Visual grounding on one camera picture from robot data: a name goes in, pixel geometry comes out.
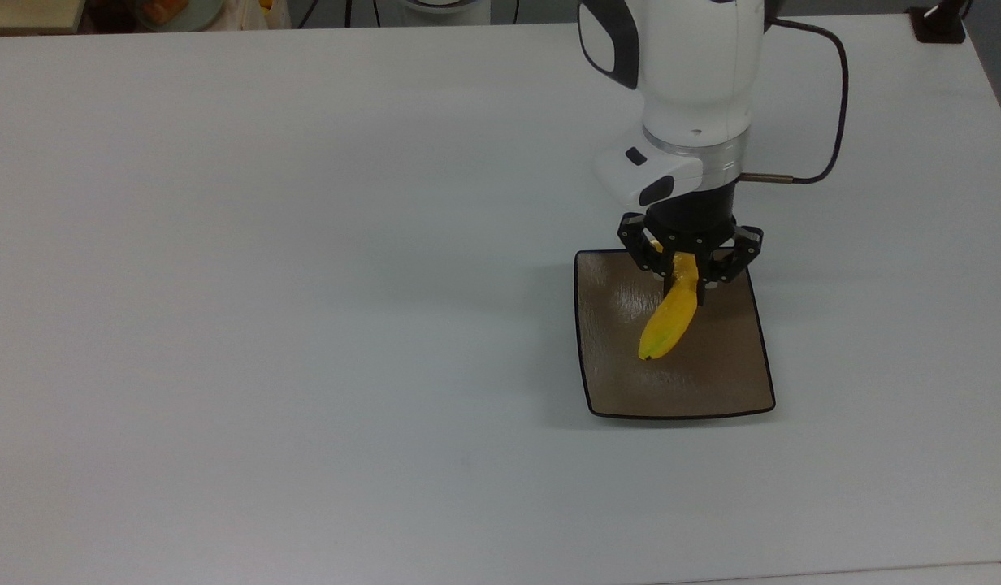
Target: cable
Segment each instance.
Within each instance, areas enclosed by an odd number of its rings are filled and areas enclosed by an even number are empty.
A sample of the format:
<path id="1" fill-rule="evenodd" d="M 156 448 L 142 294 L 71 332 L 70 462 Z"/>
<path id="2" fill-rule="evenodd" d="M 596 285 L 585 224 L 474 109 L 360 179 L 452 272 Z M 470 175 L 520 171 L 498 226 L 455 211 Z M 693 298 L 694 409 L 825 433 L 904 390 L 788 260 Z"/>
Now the cable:
<path id="1" fill-rule="evenodd" d="M 308 15 L 312 14 L 313 8 L 315 8 L 318 3 L 319 0 L 312 0 L 312 4 L 308 4 L 308 10 L 306 11 L 306 15 L 302 16 L 302 22 L 299 22 L 299 28 L 302 28 L 304 23 L 308 21 Z"/>
<path id="2" fill-rule="evenodd" d="M 821 173 L 815 174 L 813 177 L 790 177 L 789 174 L 756 174 L 756 173 L 743 173 L 740 180 L 746 181 L 757 181 L 757 182 L 792 182 L 797 185 L 809 185 L 821 181 L 826 178 L 828 174 L 832 171 L 832 167 L 836 166 L 836 159 L 839 158 L 839 147 L 844 141 L 844 126 L 847 122 L 847 96 L 849 93 L 850 85 L 850 74 L 847 67 L 847 50 L 844 49 L 844 43 L 831 31 L 828 31 L 822 27 L 813 26 L 809 24 L 803 24 L 793 21 L 784 21 L 784 19 L 770 18 L 767 19 L 768 23 L 774 26 L 782 26 L 783 28 L 794 28 L 797 30 L 805 30 L 806 32 L 813 32 L 816 34 L 821 34 L 821 36 L 831 40 L 834 45 L 836 45 L 836 52 L 839 53 L 839 65 L 843 71 L 843 88 L 841 90 L 841 96 L 839 96 L 839 121 L 836 125 L 836 141 L 834 147 L 832 147 L 832 156 L 829 157 L 829 163 Z"/>

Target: white table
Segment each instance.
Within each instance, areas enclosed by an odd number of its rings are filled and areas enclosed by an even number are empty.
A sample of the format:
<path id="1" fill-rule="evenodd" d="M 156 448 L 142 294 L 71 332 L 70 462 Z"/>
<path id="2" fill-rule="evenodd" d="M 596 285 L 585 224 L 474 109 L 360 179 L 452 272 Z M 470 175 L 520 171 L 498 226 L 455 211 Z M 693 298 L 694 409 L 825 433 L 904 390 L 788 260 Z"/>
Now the white table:
<path id="1" fill-rule="evenodd" d="M 680 425 L 585 405 L 641 103 L 575 26 L 0 40 L 0 585 L 1001 560 L 1001 111 L 969 44 L 810 22 L 841 163 L 737 203 L 779 406 Z M 769 37 L 749 167 L 806 174 L 835 53 Z"/>

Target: plate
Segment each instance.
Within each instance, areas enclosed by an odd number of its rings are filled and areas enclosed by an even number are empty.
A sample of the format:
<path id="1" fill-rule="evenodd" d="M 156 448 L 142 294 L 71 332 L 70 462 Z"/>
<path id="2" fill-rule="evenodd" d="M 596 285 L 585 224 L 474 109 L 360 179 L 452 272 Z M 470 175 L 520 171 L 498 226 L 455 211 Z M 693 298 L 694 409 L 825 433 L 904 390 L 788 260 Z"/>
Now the plate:
<path id="1" fill-rule="evenodd" d="M 211 21 L 218 16 L 218 11 L 222 9 L 222 0 L 189 0 L 189 4 L 176 15 L 162 25 L 156 25 L 147 19 L 140 8 L 146 0 L 136 0 L 136 19 L 143 26 L 155 32 L 189 32 L 201 30 L 211 24 Z"/>
<path id="2" fill-rule="evenodd" d="M 612 419 L 690 420 L 775 409 L 749 269 L 706 292 L 669 355 L 642 362 L 638 341 L 663 282 L 626 249 L 576 254 L 576 342 L 587 407 Z"/>

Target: banana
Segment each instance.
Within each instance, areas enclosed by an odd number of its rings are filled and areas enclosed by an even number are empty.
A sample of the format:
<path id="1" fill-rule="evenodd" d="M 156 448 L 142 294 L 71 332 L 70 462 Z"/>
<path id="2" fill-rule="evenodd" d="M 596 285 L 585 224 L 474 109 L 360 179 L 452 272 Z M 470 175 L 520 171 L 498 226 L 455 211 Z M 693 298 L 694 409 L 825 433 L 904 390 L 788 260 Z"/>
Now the banana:
<path id="1" fill-rule="evenodd" d="M 645 324 L 638 344 L 639 359 L 656 360 L 675 349 L 689 324 L 693 323 L 698 307 L 698 282 L 695 254 L 675 252 L 675 284 Z"/>

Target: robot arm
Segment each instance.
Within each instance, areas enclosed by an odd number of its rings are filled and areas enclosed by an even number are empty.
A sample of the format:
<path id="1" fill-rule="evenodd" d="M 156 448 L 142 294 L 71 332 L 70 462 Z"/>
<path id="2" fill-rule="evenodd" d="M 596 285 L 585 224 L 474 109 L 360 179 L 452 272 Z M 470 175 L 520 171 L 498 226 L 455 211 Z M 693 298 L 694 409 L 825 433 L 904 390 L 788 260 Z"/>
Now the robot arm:
<path id="1" fill-rule="evenodd" d="M 697 257 L 697 297 L 760 254 L 763 232 L 737 225 L 735 184 L 750 126 L 769 0 L 582 0 L 581 44 L 610 78 L 645 95 L 641 128 L 594 159 L 631 213 L 620 239 L 639 267 L 672 284 L 675 251 Z M 717 249 L 728 240 L 734 251 Z M 660 251 L 654 241 L 661 243 Z"/>

